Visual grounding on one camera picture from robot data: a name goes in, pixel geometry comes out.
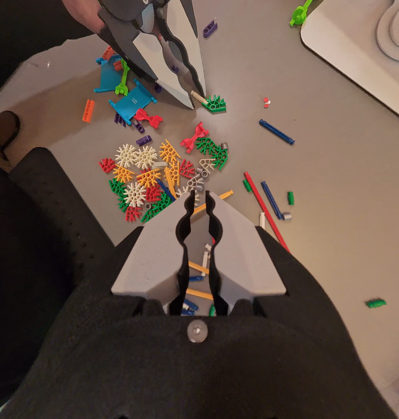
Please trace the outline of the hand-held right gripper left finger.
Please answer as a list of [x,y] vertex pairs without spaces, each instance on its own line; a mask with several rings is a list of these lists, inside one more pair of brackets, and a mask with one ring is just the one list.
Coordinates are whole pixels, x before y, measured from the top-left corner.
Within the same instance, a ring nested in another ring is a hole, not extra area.
[[189,283],[188,251],[195,192],[182,194],[143,227],[111,292],[140,296],[169,304],[171,315],[181,315]]

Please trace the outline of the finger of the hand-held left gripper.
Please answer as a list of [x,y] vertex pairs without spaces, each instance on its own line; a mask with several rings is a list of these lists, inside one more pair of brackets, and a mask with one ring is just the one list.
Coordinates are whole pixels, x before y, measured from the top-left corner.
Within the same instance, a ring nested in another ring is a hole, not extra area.
[[155,74],[156,82],[176,100],[190,109],[194,109],[190,95],[182,88],[177,75],[167,66],[162,45],[153,34],[140,33],[133,41],[150,69]]
[[188,68],[199,93],[205,95],[205,77],[192,1],[155,1],[155,15],[160,34],[169,43],[174,56]]

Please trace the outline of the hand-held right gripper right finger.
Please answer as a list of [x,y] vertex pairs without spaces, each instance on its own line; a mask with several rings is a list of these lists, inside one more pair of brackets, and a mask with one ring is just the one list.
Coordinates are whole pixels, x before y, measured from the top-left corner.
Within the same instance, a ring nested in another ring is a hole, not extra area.
[[206,191],[206,212],[215,240],[208,276],[216,314],[226,316],[241,299],[284,295],[286,288],[259,229],[211,191]]

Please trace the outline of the green toy connector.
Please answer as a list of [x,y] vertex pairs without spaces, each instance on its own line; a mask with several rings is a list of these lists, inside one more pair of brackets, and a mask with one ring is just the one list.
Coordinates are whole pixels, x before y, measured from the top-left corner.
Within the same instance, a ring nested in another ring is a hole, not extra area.
[[221,113],[227,111],[226,102],[220,96],[210,95],[202,101],[202,106],[205,107],[211,113]]
[[204,155],[213,155],[214,149],[216,147],[216,144],[212,141],[212,139],[207,137],[197,139],[195,145],[196,149]]
[[211,150],[214,167],[222,170],[228,158],[228,149],[215,145]]

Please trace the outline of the person's left hand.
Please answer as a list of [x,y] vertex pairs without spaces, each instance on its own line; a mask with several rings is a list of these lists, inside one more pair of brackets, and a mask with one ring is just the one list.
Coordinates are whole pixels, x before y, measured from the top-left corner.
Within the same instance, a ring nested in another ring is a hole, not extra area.
[[99,34],[104,22],[99,18],[101,5],[97,0],[63,0],[66,10],[80,24],[91,32]]

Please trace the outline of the lime green toy spool piece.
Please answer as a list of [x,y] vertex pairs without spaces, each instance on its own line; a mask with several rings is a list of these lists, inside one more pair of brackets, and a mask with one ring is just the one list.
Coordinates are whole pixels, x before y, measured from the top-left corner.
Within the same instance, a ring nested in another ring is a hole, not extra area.
[[306,18],[307,18],[307,11],[309,6],[311,5],[311,3],[313,2],[313,0],[307,0],[304,5],[298,6],[294,12],[292,13],[292,18],[290,21],[290,26],[300,26],[302,25]]
[[122,73],[121,81],[119,85],[117,85],[115,88],[115,94],[117,95],[122,94],[124,96],[127,96],[128,95],[127,76],[128,76],[128,72],[130,68],[124,59],[120,60],[120,66],[121,66],[121,69],[123,70],[123,73]]

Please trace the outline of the cyan toy panel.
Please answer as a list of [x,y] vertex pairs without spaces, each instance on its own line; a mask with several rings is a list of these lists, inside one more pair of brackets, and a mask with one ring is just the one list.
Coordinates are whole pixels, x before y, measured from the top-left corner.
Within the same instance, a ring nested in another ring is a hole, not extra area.
[[94,89],[96,93],[115,91],[121,81],[123,70],[117,72],[113,66],[114,62],[121,60],[121,56],[114,54],[110,60],[103,60],[102,57],[96,58],[96,63],[101,65],[100,86]]
[[122,97],[117,103],[109,100],[109,104],[121,116],[127,125],[131,125],[131,118],[135,117],[140,108],[144,108],[150,102],[157,103],[157,99],[138,80],[134,79],[136,87],[127,96]]

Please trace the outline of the red toy spool piece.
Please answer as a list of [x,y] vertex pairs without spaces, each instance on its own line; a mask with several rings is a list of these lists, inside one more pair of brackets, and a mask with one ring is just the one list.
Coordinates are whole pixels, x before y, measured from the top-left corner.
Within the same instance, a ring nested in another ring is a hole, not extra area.
[[186,138],[182,140],[180,145],[186,148],[187,153],[191,153],[197,139],[206,137],[208,133],[209,130],[203,127],[203,122],[199,122],[195,127],[194,135],[191,138]]
[[138,122],[148,121],[150,126],[154,129],[158,129],[160,123],[163,121],[163,118],[159,115],[149,116],[143,108],[139,108],[136,111],[134,118]]

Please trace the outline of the red long toy rod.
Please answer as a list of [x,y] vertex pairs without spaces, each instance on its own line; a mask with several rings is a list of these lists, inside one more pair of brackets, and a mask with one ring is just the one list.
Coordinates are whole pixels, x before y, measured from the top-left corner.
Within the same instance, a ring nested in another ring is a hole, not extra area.
[[257,188],[256,188],[256,186],[255,186],[255,184],[254,184],[251,176],[249,175],[249,173],[247,171],[244,172],[244,177],[248,181],[248,183],[249,183],[249,185],[251,187],[251,190],[254,193],[254,196],[256,197],[256,199],[257,199],[257,201],[258,201],[258,203],[259,203],[262,211],[265,213],[265,217],[267,218],[267,220],[268,220],[268,222],[269,222],[269,224],[270,224],[273,232],[275,233],[275,236],[278,239],[278,242],[284,247],[284,249],[286,249],[288,252],[290,252],[290,250],[289,250],[289,248],[288,248],[288,246],[287,246],[284,238],[282,237],[282,235],[281,235],[281,233],[280,233],[280,231],[279,231],[279,229],[278,229],[275,221],[273,220],[273,218],[272,218],[272,216],[271,216],[271,214],[270,214],[270,212],[269,212],[266,204],[264,203],[264,201],[263,201],[260,193],[258,192],[258,190],[257,190]]

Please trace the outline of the heap of mixed toy rods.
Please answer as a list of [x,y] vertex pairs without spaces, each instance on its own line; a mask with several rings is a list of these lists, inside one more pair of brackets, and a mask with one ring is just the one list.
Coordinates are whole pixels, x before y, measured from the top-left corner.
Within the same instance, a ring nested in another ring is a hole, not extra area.
[[215,243],[212,238],[209,243],[193,249],[189,256],[189,286],[182,305],[182,315],[185,316],[216,316],[208,272],[210,268],[211,248]]

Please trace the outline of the yellow toy rod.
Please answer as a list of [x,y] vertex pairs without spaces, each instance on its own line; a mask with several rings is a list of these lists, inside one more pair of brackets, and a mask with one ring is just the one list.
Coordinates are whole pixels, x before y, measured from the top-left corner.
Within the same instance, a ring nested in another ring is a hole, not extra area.
[[[233,193],[234,193],[234,192],[233,192],[233,190],[227,191],[227,192],[225,192],[225,193],[221,194],[221,195],[219,196],[219,198],[221,198],[221,199],[226,199],[227,197],[231,196]],[[206,204],[204,203],[204,204],[200,205],[199,207],[197,207],[197,208],[193,211],[192,215],[194,216],[194,215],[196,215],[196,214],[198,214],[198,213],[202,212],[202,211],[203,211],[203,210],[205,210],[205,209],[206,209]]]

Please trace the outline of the black mesh chair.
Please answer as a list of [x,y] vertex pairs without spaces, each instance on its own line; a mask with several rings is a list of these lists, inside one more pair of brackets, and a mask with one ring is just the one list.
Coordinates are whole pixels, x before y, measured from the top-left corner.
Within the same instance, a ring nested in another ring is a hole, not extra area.
[[112,241],[49,149],[32,149],[9,177],[35,202],[56,259],[75,288],[113,250]]

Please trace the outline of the dark chair caster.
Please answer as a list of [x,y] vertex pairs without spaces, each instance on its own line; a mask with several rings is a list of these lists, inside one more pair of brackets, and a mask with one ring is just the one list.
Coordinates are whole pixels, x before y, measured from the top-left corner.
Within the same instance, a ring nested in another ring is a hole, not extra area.
[[9,161],[5,149],[15,140],[21,123],[18,115],[10,110],[0,113],[0,158]]

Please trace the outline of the white stand base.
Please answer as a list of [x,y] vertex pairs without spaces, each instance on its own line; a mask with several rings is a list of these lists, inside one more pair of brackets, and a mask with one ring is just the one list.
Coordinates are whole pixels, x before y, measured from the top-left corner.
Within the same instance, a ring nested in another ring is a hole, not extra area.
[[301,39],[399,115],[399,1],[323,1]]

